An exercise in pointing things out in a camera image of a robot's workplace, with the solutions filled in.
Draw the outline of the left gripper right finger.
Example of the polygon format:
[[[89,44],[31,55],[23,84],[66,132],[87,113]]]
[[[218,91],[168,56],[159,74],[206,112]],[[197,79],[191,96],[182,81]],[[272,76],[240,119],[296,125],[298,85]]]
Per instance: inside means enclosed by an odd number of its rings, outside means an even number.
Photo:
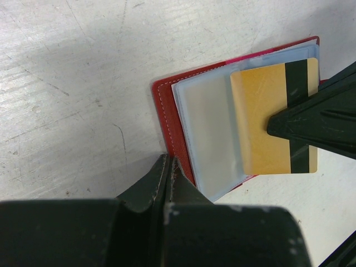
[[[310,266],[298,223],[279,206],[219,205],[172,161],[164,208],[165,266]]]

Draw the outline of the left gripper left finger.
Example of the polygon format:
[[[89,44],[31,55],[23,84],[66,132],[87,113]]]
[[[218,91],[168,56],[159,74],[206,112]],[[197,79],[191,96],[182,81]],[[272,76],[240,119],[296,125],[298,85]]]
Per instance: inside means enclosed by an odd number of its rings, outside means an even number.
[[[2,266],[160,266],[170,157],[118,197],[1,202]]]

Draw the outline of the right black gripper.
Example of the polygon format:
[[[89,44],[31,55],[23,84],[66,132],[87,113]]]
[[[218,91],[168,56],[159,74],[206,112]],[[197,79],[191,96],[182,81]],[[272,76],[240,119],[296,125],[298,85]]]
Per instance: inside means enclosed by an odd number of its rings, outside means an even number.
[[[319,266],[355,267],[355,240],[346,240],[343,242]]]

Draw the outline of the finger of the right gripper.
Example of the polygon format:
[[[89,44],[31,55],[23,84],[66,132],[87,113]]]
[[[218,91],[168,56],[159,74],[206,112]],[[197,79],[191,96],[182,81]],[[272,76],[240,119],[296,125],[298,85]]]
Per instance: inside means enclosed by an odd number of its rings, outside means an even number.
[[[266,131],[355,159],[355,63],[305,101],[272,115]]]

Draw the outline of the gold card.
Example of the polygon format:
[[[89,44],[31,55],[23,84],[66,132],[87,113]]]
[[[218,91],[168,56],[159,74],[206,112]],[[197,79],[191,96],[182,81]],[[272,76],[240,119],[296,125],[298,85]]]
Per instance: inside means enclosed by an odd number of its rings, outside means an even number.
[[[236,71],[230,75],[244,172],[307,174],[318,168],[318,150],[267,133],[269,118],[317,93],[319,62],[308,58]]]

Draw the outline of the red leather card holder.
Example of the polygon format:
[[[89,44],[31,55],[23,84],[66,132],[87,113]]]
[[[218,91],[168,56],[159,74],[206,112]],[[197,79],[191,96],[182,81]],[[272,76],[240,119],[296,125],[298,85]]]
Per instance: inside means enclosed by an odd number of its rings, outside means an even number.
[[[192,159],[193,149],[191,141],[189,140],[190,128],[187,125],[185,91],[190,86],[219,78],[226,78],[230,83],[230,74],[236,70],[249,70],[305,58],[318,58],[319,45],[319,37],[312,36],[264,51],[239,56],[179,73],[155,81],[152,84],[152,95],[154,97],[167,151],[170,156],[175,157],[179,161],[182,172],[186,178],[190,180],[200,192],[201,190],[198,188],[199,182],[195,177],[194,168],[192,166],[194,162]],[[249,175],[245,174],[245,176],[245,179],[233,189],[250,179]]]

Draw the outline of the gold card magnetic stripe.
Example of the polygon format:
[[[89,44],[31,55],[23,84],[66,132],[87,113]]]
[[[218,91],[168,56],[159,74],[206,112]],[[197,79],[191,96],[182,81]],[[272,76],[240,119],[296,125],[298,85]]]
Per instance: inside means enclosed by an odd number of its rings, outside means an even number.
[[[219,78],[190,86],[185,101],[198,188],[215,201],[246,177],[230,83]]]

